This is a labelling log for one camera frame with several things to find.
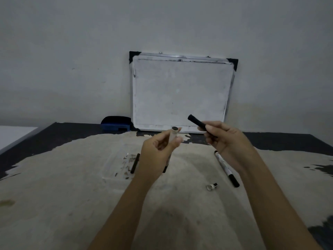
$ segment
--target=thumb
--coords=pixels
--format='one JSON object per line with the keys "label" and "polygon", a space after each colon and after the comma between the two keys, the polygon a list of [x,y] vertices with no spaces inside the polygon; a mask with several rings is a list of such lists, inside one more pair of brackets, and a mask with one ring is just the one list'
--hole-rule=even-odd
{"label": "thumb", "polygon": [[175,137],[172,141],[168,143],[168,145],[163,149],[163,151],[169,156],[177,147],[180,146],[181,142],[183,142],[182,137]]}
{"label": "thumb", "polygon": [[209,132],[210,134],[213,134],[214,136],[217,136],[219,138],[223,138],[225,141],[231,141],[230,133],[227,133],[225,130],[211,125],[206,125],[205,127],[207,132]]}

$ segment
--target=person's left arm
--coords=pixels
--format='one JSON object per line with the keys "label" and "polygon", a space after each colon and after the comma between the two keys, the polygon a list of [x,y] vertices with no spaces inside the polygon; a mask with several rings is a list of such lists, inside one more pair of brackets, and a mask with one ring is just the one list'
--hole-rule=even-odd
{"label": "person's left arm", "polygon": [[182,142],[181,137],[168,143],[170,130],[144,141],[135,176],[88,250],[130,249],[139,224],[144,199],[160,177],[166,161]]}

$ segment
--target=person's right arm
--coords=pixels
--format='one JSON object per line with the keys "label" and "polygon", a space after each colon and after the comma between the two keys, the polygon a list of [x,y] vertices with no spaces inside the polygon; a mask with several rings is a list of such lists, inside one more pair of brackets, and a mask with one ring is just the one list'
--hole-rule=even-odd
{"label": "person's right arm", "polygon": [[207,142],[240,175],[267,249],[322,249],[288,202],[273,175],[238,129],[204,121]]}

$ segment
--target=person's right hand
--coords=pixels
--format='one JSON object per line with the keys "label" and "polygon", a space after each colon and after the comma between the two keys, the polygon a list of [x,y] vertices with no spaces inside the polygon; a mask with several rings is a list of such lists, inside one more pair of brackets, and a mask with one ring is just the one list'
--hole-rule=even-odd
{"label": "person's right hand", "polygon": [[211,144],[223,159],[237,172],[244,172],[248,167],[264,163],[248,138],[237,128],[230,127],[221,121],[203,121],[206,130],[216,136],[205,133],[208,144]]}

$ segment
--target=person's left hand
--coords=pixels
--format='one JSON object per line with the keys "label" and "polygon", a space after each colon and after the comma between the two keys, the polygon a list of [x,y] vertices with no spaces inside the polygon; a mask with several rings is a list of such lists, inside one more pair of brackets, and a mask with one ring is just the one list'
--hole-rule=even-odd
{"label": "person's left hand", "polygon": [[176,137],[168,143],[170,132],[161,132],[144,141],[134,178],[153,184],[161,176],[169,156],[183,142],[182,137]]}

